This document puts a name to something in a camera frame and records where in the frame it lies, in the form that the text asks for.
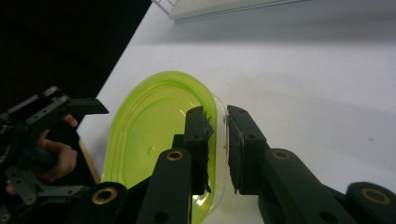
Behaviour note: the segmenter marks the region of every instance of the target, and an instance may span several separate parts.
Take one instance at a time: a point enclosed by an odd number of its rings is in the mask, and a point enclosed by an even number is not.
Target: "lime green bowl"
[[[201,223],[216,194],[217,109],[212,93],[194,77],[163,72],[131,91],[111,126],[102,181],[130,188],[151,176],[160,153],[172,147],[174,134],[184,133],[186,112],[199,105],[215,130],[209,139],[212,193],[192,199],[192,223]]]

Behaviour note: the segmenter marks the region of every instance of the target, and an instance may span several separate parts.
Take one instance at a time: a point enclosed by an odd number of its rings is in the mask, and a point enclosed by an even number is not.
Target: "finger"
[[[64,121],[72,127],[78,126],[78,121],[71,114],[64,116]]]
[[[75,169],[78,154],[69,145],[47,141],[47,150],[58,155],[57,164],[45,173],[37,172],[36,174],[49,181],[54,181],[70,174]]]
[[[38,138],[37,146],[41,148],[47,148],[47,135],[49,134],[50,130],[44,131],[42,134],[40,134],[40,137]]]
[[[6,184],[6,193],[9,195],[18,195],[18,190],[15,188],[15,185],[8,181]]]

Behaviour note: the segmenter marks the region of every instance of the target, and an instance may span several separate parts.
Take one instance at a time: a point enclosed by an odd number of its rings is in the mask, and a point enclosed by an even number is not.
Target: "human hand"
[[[71,127],[76,127],[78,125],[78,121],[71,115],[66,115],[64,117],[64,121]],[[54,167],[46,172],[39,170],[33,170],[33,172],[35,175],[53,182],[56,179],[60,179],[65,175],[70,174],[76,168],[78,154],[67,144],[54,142],[47,139],[47,134],[49,132],[50,130],[46,130],[40,135],[37,146],[51,153],[57,154],[57,163]],[[9,181],[6,185],[6,192],[10,195],[18,195],[17,188]]]

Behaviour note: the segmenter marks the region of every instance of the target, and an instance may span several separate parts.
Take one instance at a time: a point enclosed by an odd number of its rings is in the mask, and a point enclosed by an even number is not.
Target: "black metal bracket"
[[[235,191],[259,195],[265,223],[394,223],[396,196],[370,183],[346,195],[322,185],[291,151],[271,149],[249,113],[229,112],[229,165]]]
[[[39,203],[70,203],[88,189],[84,186],[51,187],[33,174],[32,168],[46,171],[56,164],[57,158],[36,147],[40,135],[61,122],[67,114],[87,115],[108,113],[96,99],[70,99],[57,87],[51,87],[0,115],[0,177],[6,178],[17,189],[25,213]],[[18,218],[10,202],[0,202],[0,223]]]

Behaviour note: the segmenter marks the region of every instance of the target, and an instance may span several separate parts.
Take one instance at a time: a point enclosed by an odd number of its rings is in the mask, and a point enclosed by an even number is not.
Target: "white table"
[[[271,147],[325,185],[396,192],[396,1],[307,1],[188,21],[152,5],[98,95],[108,115],[78,128],[103,170],[117,108],[142,80],[177,70],[249,111]],[[262,223],[257,197],[226,196],[205,223]]]

